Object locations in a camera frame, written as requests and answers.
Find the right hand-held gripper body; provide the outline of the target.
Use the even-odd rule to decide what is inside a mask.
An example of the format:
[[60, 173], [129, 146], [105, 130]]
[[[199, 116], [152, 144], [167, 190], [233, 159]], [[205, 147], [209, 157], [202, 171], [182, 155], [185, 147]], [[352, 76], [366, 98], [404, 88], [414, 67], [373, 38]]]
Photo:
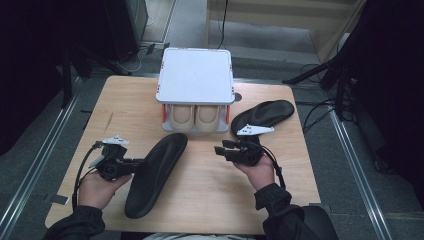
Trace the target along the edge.
[[268, 156], [272, 161], [275, 160], [273, 153], [259, 141], [261, 134], [273, 132], [273, 127], [264, 127], [246, 124], [240, 130], [236, 131], [238, 141], [235, 143], [237, 148], [232, 161], [247, 166], [255, 166], [261, 160], [263, 155]]

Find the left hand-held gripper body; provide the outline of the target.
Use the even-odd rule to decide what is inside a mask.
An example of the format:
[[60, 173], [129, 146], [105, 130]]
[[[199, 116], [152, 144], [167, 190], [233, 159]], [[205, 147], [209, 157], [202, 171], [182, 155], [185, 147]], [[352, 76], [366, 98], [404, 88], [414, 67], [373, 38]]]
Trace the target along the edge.
[[96, 169], [103, 179], [112, 181], [133, 172], [133, 160], [124, 157], [127, 152], [125, 148], [127, 140], [116, 135], [103, 139], [102, 144], [103, 150], [96, 163]]

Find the black flip-flop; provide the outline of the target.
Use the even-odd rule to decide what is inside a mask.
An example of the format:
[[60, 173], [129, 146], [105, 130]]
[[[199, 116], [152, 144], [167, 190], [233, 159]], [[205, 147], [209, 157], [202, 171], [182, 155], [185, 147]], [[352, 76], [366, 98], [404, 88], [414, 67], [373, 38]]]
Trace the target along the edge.
[[231, 122], [231, 133], [238, 139], [274, 131], [274, 126], [288, 119], [294, 106], [287, 100], [262, 102], [238, 114]]
[[162, 138], [144, 158], [142, 172], [134, 174], [127, 200], [125, 215], [137, 219], [147, 215], [155, 205], [166, 181], [182, 156], [188, 138], [173, 133]]

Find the cream clog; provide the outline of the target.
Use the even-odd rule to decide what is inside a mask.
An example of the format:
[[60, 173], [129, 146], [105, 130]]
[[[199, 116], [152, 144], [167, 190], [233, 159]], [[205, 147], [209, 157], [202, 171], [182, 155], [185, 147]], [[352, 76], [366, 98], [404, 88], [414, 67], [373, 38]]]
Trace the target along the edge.
[[194, 125], [195, 110], [192, 105], [172, 105], [170, 125], [177, 131], [189, 131]]
[[195, 126], [201, 132], [214, 132], [220, 122], [218, 105], [200, 105], [196, 109]]

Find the white shoe rack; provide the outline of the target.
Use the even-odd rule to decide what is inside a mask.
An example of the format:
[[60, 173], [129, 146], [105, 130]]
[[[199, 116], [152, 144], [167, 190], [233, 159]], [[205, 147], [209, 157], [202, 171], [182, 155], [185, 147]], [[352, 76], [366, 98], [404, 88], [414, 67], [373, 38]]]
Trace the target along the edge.
[[[162, 126], [170, 132], [224, 133], [229, 129], [230, 106], [235, 101], [231, 54], [227, 50], [168, 48], [165, 50], [156, 90], [162, 104]], [[172, 105], [192, 105], [194, 125], [189, 131], [174, 130], [169, 121]], [[195, 126], [200, 105], [218, 105], [216, 131], [201, 132]]]

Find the person's right hand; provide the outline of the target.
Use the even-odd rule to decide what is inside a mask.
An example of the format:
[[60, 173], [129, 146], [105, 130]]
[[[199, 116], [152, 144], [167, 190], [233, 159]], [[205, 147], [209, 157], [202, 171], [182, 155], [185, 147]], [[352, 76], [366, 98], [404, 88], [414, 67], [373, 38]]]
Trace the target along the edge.
[[258, 191], [275, 182], [274, 167], [267, 156], [262, 156], [255, 166], [234, 163], [234, 166], [244, 173], [253, 188]]

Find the person's left hand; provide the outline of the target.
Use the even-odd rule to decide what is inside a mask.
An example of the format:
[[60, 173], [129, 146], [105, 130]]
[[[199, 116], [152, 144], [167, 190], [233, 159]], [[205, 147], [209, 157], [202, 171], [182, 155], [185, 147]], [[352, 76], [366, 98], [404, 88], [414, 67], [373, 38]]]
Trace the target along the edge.
[[81, 181], [77, 204], [104, 209], [115, 192], [131, 179], [131, 175], [125, 175], [113, 181], [106, 181], [97, 172], [89, 173]]

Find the grey tape strip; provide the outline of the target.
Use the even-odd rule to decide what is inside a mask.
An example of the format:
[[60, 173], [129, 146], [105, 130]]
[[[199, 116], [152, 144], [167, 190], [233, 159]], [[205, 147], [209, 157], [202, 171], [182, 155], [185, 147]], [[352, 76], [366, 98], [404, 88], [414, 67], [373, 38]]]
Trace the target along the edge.
[[69, 197], [57, 194], [46, 194], [43, 201], [47, 203], [66, 205], [69, 202]]

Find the black metal stand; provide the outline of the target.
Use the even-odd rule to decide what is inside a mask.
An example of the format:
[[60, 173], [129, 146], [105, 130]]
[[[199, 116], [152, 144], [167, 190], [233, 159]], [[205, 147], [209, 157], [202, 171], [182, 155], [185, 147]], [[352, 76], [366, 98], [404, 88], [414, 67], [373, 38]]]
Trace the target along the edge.
[[71, 67], [77, 71], [79, 76], [90, 77], [91, 68], [88, 63], [91, 59], [103, 67], [112, 71], [115, 75], [131, 76], [130, 70], [119, 68], [116, 64], [112, 64], [100, 55], [90, 51], [86, 47], [79, 44], [67, 44], [62, 52], [62, 79], [63, 79], [63, 102], [62, 107], [67, 107], [73, 97], [73, 87], [71, 79]]

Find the black tripod stand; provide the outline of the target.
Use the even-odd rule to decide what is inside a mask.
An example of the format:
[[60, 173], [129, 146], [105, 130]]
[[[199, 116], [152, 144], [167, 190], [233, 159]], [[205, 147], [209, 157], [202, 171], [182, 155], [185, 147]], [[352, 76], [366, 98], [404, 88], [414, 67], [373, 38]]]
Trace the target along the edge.
[[322, 90], [330, 90], [334, 85], [337, 85], [336, 98], [335, 98], [335, 112], [340, 121], [344, 120], [344, 93], [347, 81], [350, 79], [350, 72], [348, 62], [350, 60], [350, 53], [348, 50], [340, 50], [333, 58], [294, 77], [289, 80], [283, 80], [283, 84], [297, 84], [309, 77], [318, 75], [325, 72], [320, 87]]

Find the black curtain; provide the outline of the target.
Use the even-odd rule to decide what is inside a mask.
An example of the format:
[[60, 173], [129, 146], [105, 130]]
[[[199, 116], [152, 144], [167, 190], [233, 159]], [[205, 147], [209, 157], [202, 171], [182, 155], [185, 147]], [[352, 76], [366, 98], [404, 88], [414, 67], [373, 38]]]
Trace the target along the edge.
[[340, 53], [378, 158], [424, 209], [424, 0], [367, 0]]
[[59, 91], [70, 91], [59, 70], [68, 61], [88, 77], [80, 36], [94, 0], [0, 0], [0, 156]]

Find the light wooden platform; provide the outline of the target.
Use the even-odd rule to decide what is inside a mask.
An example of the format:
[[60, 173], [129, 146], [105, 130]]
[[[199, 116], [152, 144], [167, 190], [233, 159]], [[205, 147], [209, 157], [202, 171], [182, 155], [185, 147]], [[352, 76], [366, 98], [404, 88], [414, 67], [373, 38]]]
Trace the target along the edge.
[[307, 29], [321, 62], [355, 27], [367, 0], [207, 0], [207, 22]]

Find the dark cabinet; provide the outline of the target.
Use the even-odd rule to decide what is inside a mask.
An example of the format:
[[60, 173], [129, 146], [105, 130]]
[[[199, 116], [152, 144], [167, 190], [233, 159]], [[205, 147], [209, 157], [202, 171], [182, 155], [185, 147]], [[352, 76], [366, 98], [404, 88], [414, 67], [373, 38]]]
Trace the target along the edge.
[[139, 51], [147, 26], [145, 0], [103, 0], [107, 37], [105, 43], [111, 59], [123, 62]]

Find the metal floor rail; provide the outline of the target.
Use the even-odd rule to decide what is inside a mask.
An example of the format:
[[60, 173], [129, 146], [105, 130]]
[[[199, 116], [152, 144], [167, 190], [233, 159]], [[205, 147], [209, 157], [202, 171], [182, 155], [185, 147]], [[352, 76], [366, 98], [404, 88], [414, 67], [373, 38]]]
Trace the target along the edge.
[[12, 149], [0, 156], [0, 240], [11, 235], [87, 81], [72, 80], [69, 102], [61, 108], [62, 101], [54, 98]]
[[384, 213], [362, 168], [344, 123], [338, 119], [335, 113], [331, 113], [330, 116], [377, 239], [393, 240]]

